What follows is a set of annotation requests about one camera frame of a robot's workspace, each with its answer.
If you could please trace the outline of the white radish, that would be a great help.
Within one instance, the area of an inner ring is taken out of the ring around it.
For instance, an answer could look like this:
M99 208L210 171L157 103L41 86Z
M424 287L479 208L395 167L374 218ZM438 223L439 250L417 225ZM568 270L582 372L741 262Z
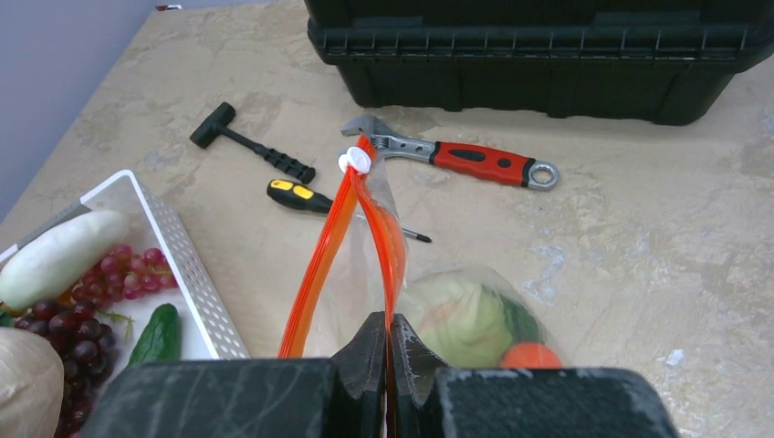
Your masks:
M60 295L130 232L128 215L102 210L58 224L23 246L1 270L1 301L13 310Z

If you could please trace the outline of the light red grape bunch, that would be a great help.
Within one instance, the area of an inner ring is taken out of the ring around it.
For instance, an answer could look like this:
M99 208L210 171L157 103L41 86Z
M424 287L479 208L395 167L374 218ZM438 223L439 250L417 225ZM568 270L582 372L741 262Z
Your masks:
M162 250L150 247L135 252L128 244L110 250L69 288L72 303L90 301L98 308L123 300L136 300L177 288L177 281Z

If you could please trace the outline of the beige ginger root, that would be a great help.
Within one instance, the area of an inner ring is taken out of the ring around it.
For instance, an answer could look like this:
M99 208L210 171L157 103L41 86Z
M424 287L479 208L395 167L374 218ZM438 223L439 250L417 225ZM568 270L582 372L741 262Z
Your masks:
M64 391L62 360L43 337L1 329L1 435L53 437Z

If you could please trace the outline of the black plastic toolbox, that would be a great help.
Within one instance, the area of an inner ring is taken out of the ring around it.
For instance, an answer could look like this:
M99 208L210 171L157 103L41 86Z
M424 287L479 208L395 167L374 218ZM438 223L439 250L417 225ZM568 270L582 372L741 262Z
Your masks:
M770 1L309 1L365 108L531 110L685 126L773 53Z

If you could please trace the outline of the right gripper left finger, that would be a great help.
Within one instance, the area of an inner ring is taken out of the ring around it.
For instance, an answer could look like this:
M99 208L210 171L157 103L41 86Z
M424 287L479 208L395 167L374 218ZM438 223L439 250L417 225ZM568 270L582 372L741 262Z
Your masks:
M145 363L110 383L84 437L379 437L384 315L330 358Z

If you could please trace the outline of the black hammer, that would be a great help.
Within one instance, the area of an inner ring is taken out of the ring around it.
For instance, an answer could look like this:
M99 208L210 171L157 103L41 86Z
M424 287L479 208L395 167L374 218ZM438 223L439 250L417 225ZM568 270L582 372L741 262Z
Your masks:
M208 148L218 137L225 136L260 156L272 167L302 183L310 183L317 175L314 167L307 166L284 152L269 148L262 143L252 141L232 130L229 124L236 116L235 108L228 102L222 102L190 135L189 140L201 149Z

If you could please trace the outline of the purple grape bunch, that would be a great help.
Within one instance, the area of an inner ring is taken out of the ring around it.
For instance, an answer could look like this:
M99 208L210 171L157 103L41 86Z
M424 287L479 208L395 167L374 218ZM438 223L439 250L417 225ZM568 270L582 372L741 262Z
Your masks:
M96 403L97 389L111 375L116 338L112 328L97 320L91 301L63 305L39 300L13 326L45 338L64 368L64 390L56 437L75 437Z

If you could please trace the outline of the green cabbage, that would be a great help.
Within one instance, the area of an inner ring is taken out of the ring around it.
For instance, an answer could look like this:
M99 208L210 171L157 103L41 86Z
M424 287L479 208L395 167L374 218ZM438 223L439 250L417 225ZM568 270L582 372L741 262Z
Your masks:
M424 276L405 289L397 311L428 349L457 368L494 368L513 345L546 340L522 296L492 272Z

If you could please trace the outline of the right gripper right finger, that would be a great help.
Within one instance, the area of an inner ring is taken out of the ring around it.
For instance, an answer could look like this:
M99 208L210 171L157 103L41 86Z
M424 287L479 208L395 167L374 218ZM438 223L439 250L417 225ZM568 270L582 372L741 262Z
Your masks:
M676 437L653 386L615 368L454 369L391 326L398 437Z

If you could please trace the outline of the clear zip top bag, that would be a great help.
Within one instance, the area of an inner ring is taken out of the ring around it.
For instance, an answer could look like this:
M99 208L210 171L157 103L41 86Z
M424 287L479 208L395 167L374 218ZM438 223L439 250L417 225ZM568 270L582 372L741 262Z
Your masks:
M288 316L278 356L298 359L312 352L309 334L315 323L329 321L340 343L328 358L347 345L373 312L384 315L384 414L379 437L392 432L391 326L397 303L405 289L424 276L458 269L494 270L482 266L440 269L415 280L406 276L406 240L394 210L390 187L382 175L382 162L365 136L341 154L342 180L317 242L295 302Z

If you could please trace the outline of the yellow black screwdriver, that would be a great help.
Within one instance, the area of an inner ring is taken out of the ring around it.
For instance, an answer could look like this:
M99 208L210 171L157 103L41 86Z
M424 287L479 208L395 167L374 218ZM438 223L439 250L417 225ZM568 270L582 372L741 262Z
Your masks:
M292 210L327 215L333 201L307 186L283 179L271 180L267 185L267 196L280 205Z

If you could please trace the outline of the white plastic basket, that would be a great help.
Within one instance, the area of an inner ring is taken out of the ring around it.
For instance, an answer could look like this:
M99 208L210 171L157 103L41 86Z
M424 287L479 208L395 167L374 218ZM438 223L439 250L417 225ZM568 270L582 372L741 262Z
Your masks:
M19 249L46 232L86 211L114 210L131 218L126 242L136 250L160 248L169 262L178 288L144 299L122 301L115 306L134 318L134 332L126 342L133 347L150 314L160 304L174 304L183 327L183 358L186 360L247 359L249 352L198 255L177 211L152 193L130 170L112 174L82 194L32 233L1 253L5 264Z

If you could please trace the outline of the green cucumber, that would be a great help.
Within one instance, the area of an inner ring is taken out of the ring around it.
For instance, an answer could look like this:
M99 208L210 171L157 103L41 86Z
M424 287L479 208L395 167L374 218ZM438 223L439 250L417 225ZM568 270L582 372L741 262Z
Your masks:
M131 352L127 366L176 361L181 357L182 326L179 312L173 304L165 303L152 312Z

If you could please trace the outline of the orange carrot green top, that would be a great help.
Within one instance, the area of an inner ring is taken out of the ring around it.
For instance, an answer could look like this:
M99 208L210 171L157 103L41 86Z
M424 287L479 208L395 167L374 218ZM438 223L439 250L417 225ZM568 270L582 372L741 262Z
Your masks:
M560 369L559 356L539 342L519 342L511 346L500 361L501 368Z

